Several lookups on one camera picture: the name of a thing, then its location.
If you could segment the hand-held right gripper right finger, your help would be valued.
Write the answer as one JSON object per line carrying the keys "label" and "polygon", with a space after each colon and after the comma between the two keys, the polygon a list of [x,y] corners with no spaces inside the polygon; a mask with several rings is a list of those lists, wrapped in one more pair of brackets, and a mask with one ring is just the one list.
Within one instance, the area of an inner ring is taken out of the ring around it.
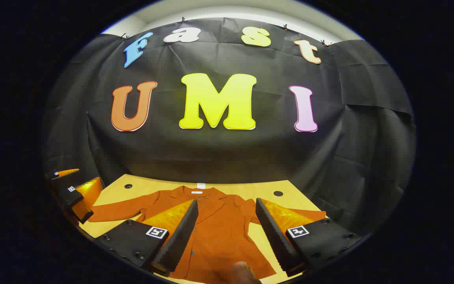
{"label": "hand-held right gripper right finger", "polygon": [[255,212],[276,260],[289,277],[319,271],[362,240],[330,218],[306,217],[263,198],[257,198]]}

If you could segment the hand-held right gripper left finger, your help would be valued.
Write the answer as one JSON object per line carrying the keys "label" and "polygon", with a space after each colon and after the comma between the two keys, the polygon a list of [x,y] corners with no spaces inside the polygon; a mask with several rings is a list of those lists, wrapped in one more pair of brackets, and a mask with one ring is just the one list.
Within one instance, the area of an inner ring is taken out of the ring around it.
{"label": "hand-held right gripper left finger", "polygon": [[169,277],[180,262],[199,214],[192,199],[143,222],[125,220],[96,237],[113,256],[149,273]]}

